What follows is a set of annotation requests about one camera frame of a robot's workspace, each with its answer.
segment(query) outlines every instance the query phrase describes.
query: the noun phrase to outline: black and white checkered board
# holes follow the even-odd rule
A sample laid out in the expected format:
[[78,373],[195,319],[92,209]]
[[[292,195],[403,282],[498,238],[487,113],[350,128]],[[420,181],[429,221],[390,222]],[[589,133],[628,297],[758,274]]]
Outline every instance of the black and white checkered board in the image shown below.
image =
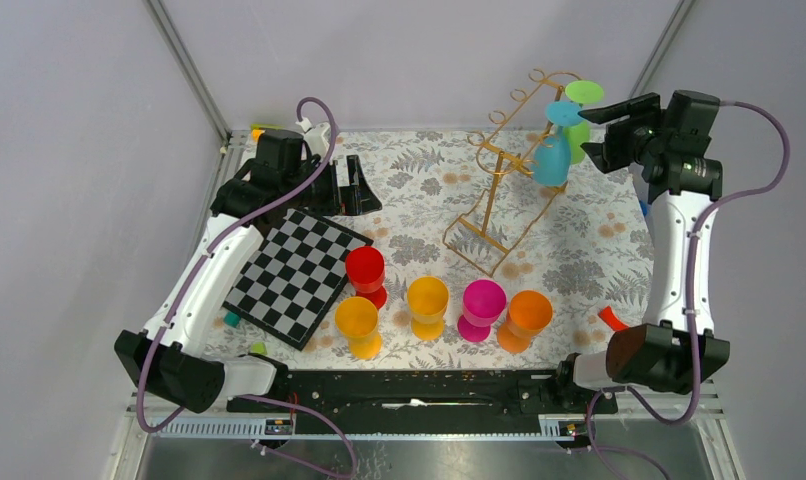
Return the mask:
[[288,210],[241,269],[224,307],[302,350],[347,284],[344,258],[372,243],[326,218]]

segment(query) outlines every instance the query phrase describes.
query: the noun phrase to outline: blue object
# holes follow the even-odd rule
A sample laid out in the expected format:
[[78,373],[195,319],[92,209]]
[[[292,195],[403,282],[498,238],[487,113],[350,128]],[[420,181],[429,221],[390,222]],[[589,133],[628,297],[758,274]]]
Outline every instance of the blue object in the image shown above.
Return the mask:
[[238,322],[240,321],[241,317],[232,312],[227,313],[226,316],[223,317],[223,323],[229,325],[232,328],[238,328]]
[[583,121],[579,115],[580,108],[577,103],[560,100],[548,105],[544,109],[544,116],[559,127],[573,127]]
[[568,139],[559,128],[555,136],[544,139],[544,145],[536,147],[533,156],[538,163],[530,167],[533,180],[545,187],[562,186],[568,181],[568,169],[571,167],[571,148],[568,146]]

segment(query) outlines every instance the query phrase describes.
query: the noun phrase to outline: gray floor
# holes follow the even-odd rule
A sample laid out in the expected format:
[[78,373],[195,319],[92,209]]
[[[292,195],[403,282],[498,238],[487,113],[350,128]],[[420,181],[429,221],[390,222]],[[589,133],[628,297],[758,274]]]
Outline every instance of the gray floor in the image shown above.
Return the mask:
[[[673,479],[710,479],[698,432],[649,420],[600,420],[601,444],[634,448],[668,469]],[[565,455],[555,443],[508,441],[363,441],[355,443],[358,479],[527,480],[613,478],[593,454]],[[338,441],[298,441],[283,447],[338,471],[349,470]],[[643,460],[609,454],[630,479],[662,475]],[[325,475],[285,460],[261,457],[249,442],[151,437],[138,479],[309,480]]]

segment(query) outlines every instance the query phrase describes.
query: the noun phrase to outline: tabletop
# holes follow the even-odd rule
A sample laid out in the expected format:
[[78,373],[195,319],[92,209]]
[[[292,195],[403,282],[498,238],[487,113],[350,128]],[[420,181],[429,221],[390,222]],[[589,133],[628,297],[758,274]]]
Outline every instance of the tabletop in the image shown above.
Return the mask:
[[[341,133],[333,158],[357,154],[381,211],[333,217],[374,239],[386,262],[388,302],[380,309],[382,350],[371,360],[353,357],[332,321],[335,307],[355,292],[348,285],[303,351],[242,321],[226,326],[221,309],[213,320],[207,353],[222,357],[247,353],[264,342],[268,356],[293,369],[547,368],[571,352],[603,350],[612,335],[597,313],[610,306],[628,325],[641,322],[650,285],[653,248],[626,171],[603,175],[586,158],[571,167],[567,190],[502,262],[493,279],[509,298],[536,290],[551,301],[554,316],[525,352],[510,354],[495,331],[481,343],[464,340],[456,329],[465,287],[483,274],[442,243],[445,229],[469,211],[492,176],[477,166],[475,147],[464,131]],[[532,132],[505,132],[503,148],[523,148]],[[599,141],[602,132],[593,132]],[[252,157],[254,145],[246,147]],[[517,235],[548,197],[530,178],[510,174],[495,203],[495,236]],[[456,245],[476,253],[482,241],[454,233]],[[450,290],[442,335],[430,342],[415,337],[405,302],[407,286],[422,276],[440,278]]]

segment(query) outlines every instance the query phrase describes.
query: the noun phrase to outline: cup base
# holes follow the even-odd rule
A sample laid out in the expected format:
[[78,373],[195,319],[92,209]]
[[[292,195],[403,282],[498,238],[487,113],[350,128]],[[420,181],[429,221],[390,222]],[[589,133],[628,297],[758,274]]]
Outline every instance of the cup base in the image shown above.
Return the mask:
[[377,334],[373,340],[367,343],[350,344],[350,353],[359,360],[370,360],[379,353],[382,348],[382,337]]
[[503,350],[517,354],[530,348],[532,340],[515,336],[509,331],[509,320],[506,320],[506,322],[497,329],[497,343],[500,344],[500,348]]
[[444,331],[444,319],[435,323],[421,323],[412,320],[412,333],[425,342],[435,340]]
[[462,335],[462,338],[472,343],[482,342],[491,334],[490,326],[478,327],[472,325],[464,315],[459,317],[459,321],[456,322],[456,328],[459,329],[459,335]]
[[356,292],[356,295],[370,300],[371,303],[377,307],[377,310],[382,308],[388,300],[388,291],[386,291],[385,287],[379,287],[376,291],[371,293]]

